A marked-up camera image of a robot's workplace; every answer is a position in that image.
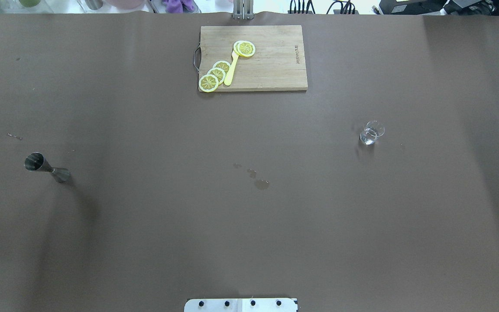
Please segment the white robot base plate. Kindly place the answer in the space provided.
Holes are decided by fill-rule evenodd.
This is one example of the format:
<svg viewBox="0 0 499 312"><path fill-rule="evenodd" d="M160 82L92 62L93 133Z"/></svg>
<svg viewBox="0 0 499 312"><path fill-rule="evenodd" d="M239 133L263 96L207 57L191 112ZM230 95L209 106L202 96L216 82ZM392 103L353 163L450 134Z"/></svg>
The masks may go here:
<svg viewBox="0 0 499 312"><path fill-rule="evenodd" d="M293 298L189 299L184 312L298 312Z"/></svg>

